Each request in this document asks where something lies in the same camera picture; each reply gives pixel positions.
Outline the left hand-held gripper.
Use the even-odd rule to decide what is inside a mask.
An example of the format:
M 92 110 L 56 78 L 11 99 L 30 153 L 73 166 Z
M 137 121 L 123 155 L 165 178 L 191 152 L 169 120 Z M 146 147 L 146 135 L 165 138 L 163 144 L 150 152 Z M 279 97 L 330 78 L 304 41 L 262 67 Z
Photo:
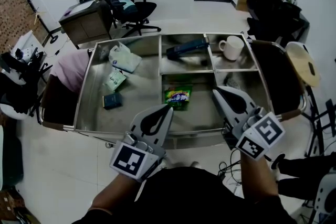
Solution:
M 173 113 L 168 104 L 156 105 L 138 113 L 123 140 L 116 143 L 109 166 L 140 183 L 145 181 L 166 154 L 163 143 L 170 130 Z

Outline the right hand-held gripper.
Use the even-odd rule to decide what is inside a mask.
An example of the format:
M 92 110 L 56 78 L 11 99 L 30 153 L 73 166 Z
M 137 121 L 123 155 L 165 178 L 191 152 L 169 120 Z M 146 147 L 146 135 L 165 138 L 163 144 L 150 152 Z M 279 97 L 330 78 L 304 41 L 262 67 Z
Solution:
M 260 106 L 255 108 L 246 92 L 219 86 L 213 89 L 213 98 L 222 117 L 235 124 L 223 135 L 229 148 L 257 161 L 284 136 L 285 130 L 276 116 Z

